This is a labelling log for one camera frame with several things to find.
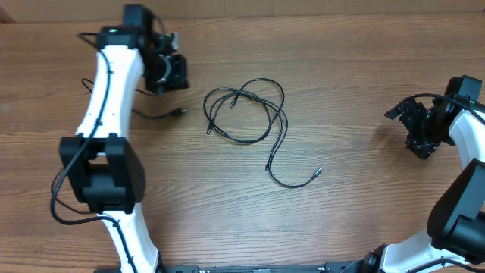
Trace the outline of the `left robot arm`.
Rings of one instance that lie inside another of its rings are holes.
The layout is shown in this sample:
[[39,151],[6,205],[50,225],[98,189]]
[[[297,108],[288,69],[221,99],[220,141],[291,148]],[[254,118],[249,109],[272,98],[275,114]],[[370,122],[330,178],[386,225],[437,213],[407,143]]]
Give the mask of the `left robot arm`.
[[179,36],[157,33],[158,19],[142,4],[126,4],[120,25],[94,33],[91,99],[75,135],[61,139],[63,168],[52,182],[52,217],[64,225],[101,221],[120,257],[119,272],[164,271],[142,213],[144,167],[129,142],[141,80],[155,96],[189,86]]

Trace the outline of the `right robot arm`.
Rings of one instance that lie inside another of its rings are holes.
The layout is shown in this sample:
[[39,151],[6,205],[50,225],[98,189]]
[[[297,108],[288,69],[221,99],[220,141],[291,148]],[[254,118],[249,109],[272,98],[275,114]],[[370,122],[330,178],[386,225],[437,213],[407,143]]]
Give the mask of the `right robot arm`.
[[427,159],[441,143],[458,150],[462,172],[437,201],[427,229],[401,243],[382,245],[346,272],[433,272],[457,266],[477,272],[484,262],[484,106],[481,80],[467,75],[449,80],[443,95],[432,94],[432,107],[404,98],[385,113],[408,130],[405,143]]

